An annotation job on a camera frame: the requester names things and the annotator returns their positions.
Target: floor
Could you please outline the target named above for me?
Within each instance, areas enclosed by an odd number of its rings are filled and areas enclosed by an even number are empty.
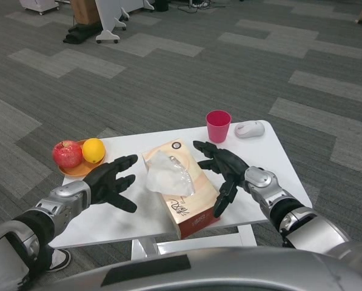
[[[314,208],[362,241],[362,1],[225,4],[187,14],[172,3],[132,15],[119,44],[68,45],[68,5],[39,16],[0,1],[0,223],[62,183],[58,141],[202,126],[223,109],[269,121]],[[270,225],[253,230],[259,245],[281,244]],[[130,251],[72,249],[71,266],[38,285]]]

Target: yellow lemon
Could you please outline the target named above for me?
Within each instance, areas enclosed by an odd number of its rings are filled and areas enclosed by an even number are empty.
[[[100,162],[105,154],[106,147],[98,138],[90,138],[82,145],[82,155],[88,162]]]

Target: white mouse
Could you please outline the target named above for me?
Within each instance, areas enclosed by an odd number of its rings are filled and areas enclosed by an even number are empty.
[[[264,125],[260,121],[246,121],[235,127],[235,134],[238,138],[253,138],[264,135]]]

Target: pink plastic cup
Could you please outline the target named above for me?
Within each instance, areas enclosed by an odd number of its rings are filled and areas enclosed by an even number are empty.
[[[209,139],[215,143],[225,141],[232,117],[223,110],[215,110],[206,115]]]

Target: fruit plate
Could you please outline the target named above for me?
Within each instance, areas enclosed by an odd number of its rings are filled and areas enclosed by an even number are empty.
[[[78,141],[77,143],[82,148],[82,145],[84,144],[84,142],[86,142],[86,139],[83,140],[83,141]],[[102,160],[100,162],[97,162],[96,164],[93,164],[91,162],[87,162],[84,158],[82,158],[82,162],[77,167],[74,167],[74,168],[58,167],[58,168],[63,174],[65,174],[67,176],[82,177],[82,176],[86,176],[94,168],[100,166],[104,162],[105,158],[106,158],[106,155],[104,155]]]

